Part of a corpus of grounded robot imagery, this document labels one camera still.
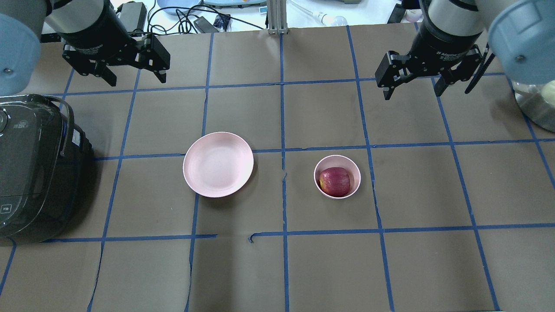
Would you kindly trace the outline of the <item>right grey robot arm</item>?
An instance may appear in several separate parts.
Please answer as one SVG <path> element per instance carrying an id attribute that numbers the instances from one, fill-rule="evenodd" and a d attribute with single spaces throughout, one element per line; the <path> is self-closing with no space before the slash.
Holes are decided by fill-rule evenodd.
<path id="1" fill-rule="evenodd" d="M 421 0 L 423 22 L 406 55 L 388 51 L 375 79 L 389 100 L 394 90 L 420 77 L 448 86 L 469 81 L 470 92 L 493 57 L 513 81 L 542 85 L 554 80 L 552 0 Z"/>

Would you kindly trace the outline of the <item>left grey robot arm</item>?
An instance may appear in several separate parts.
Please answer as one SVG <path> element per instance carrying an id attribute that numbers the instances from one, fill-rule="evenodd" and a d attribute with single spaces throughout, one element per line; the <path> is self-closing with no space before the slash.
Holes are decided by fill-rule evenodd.
<path id="1" fill-rule="evenodd" d="M 21 93 L 40 58 L 43 25 L 64 41 L 62 57 L 80 75 L 117 85 L 112 66 L 131 66 L 167 81 L 170 53 L 155 34 L 136 40 L 108 0 L 3 0 L 0 5 L 0 92 Z"/>

